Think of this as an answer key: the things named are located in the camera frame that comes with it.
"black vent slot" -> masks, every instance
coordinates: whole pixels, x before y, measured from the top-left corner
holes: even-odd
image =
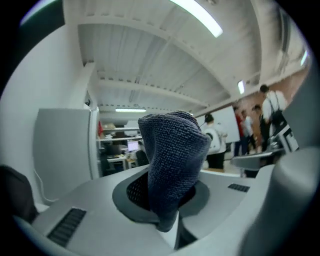
[[[56,244],[66,247],[85,215],[85,210],[72,208],[47,237]]]
[[[239,185],[239,184],[235,184],[235,183],[232,183],[228,186],[229,189],[232,189],[232,190],[238,190],[238,191],[241,191],[241,192],[245,192],[247,193],[248,190],[250,189],[249,186],[244,186],[244,185]]]

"white shirt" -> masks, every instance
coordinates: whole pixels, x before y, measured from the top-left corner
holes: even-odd
[[[226,136],[228,135],[228,133],[226,132],[226,129],[220,123],[209,124],[209,125],[207,125],[207,127],[215,129],[216,133],[221,138],[221,140],[220,140],[221,141],[220,150],[215,152],[214,154],[219,154],[219,153],[225,152],[227,150]]]
[[[250,116],[247,116],[244,120],[244,125],[245,125],[245,130],[246,130],[246,135],[247,136],[252,136],[254,134],[254,131],[252,130],[252,124],[254,123],[254,121],[252,120],[252,118]]]
[[[273,107],[274,111],[277,110],[285,110],[285,108],[287,107],[287,100],[284,96],[284,94],[279,91],[269,91],[266,95],[266,99],[264,100],[263,104],[262,104],[262,113],[263,113],[263,118],[264,119],[270,119],[271,114],[272,114],[272,107]],[[270,127],[270,136],[273,134],[274,129],[273,129],[273,125],[271,125]]]

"dark blue towel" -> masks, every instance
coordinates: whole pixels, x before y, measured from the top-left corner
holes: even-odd
[[[167,232],[180,200],[198,180],[211,140],[197,120],[183,111],[150,114],[140,118],[138,125],[150,162],[150,208],[160,219],[158,229]]]

